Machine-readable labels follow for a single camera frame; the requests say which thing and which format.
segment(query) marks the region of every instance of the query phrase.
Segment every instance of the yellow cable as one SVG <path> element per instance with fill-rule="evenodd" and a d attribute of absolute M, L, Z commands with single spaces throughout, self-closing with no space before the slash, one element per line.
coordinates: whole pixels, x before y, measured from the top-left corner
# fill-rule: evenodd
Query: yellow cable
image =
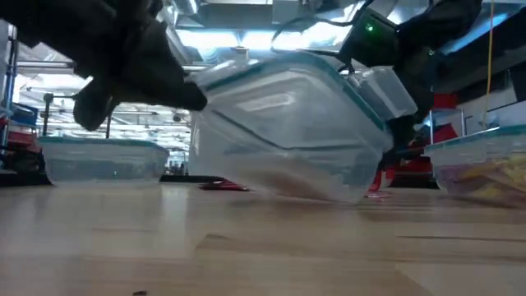
<path fill-rule="evenodd" d="M 490 42 L 487 56 L 487 88 L 486 88 L 486 103 L 484 106 L 484 113 L 482 115 L 482 124 L 484 129 L 487 129 L 486 116 L 490 103 L 491 92 L 491 62 L 493 59 L 493 15 L 495 14 L 495 0 L 491 0 L 491 14 L 490 14 Z"/>

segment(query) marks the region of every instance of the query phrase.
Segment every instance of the table surface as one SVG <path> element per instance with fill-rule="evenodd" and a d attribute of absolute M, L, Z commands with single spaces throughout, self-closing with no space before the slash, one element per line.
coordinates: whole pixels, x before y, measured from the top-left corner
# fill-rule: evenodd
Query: table surface
<path fill-rule="evenodd" d="M 18 295 L 524 295 L 526 211 L 402 191 L 357 206 L 191 186 L 0 191 Z"/>

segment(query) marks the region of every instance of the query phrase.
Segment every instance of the wooden tabletop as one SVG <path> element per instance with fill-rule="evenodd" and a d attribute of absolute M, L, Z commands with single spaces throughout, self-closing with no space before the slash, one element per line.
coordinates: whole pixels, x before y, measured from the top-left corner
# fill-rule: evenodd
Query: wooden tabletop
<path fill-rule="evenodd" d="M 526 211 L 189 186 L 0 191 L 2 295 L 525 295 Z"/>

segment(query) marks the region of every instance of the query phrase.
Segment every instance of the clear plastic container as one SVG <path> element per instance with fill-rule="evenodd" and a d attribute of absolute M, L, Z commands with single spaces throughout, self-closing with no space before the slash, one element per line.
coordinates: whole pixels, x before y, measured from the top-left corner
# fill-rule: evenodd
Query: clear plastic container
<path fill-rule="evenodd" d="M 428 146 L 439 187 L 453 195 L 526 205 L 526 125 Z"/>
<path fill-rule="evenodd" d="M 294 197 L 360 200 L 392 139 L 351 85 L 309 53 L 229 66 L 195 76 L 209 104 L 192 115 L 190 173 Z"/>
<path fill-rule="evenodd" d="M 169 152 L 148 141 L 39 138 L 54 185 L 157 183 Z"/>
<path fill-rule="evenodd" d="M 418 110 L 411 95 L 391 67 L 372 67 L 348 76 L 358 94 L 387 121 Z"/>

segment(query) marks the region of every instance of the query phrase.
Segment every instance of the teal container lid rim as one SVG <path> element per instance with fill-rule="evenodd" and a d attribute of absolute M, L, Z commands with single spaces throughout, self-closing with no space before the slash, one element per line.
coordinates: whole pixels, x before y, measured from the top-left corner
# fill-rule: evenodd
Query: teal container lid rim
<path fill-rule="evenodd" d="M 96 145 L 113 145 L 113 146 L 135 146 L 135 147 L 150 147 L 163 152 L 168 152 L 167 149 L 150 141 L 142 140 L 123 140 L 123 139 L 86 139 L 62 136 L 41 136 L 38 142 L 59 143 L 59 144 L 96 144 Z"/>
<path fill-rule="evenodd" d="M 341 86 L 342 91 L 362 110 L 362 112 L 373 122 L 373 124 L 381 129 L 386 130 L 385 123 L 378 117 L 378 114 L 369 106 L 360 95 L 351 87 L 351 85 L 323 58 L 317 57 L 311 53 L 286 53 L 269 60 L 258 62 L 249 68 L 237 72 L 232 76 L 221 78 L 217 81 L 203 86 L 205 90 L 211 91 L 231 84 L 242 79 L 252 78 L 262 73 L 263 71 L 281 72 L 289 70 L 290 63 L 304 64 L 310 67 L 317 68 L 324 72 L 331 80 Z"/>
<path fill-rule="evenodd" d="M 425 152 L 439 150 L 440 148 L 449 148 L 451 146 L 463 145 L 473 141 L 487 140 L 498 136 L 520 136 L 526 135 L 526 124 L 496 127 L 483 132 L 478 132 L 469 136 L 463 136 L 448 141 L 443 141 L 435 145 L 427 146 Z"/>

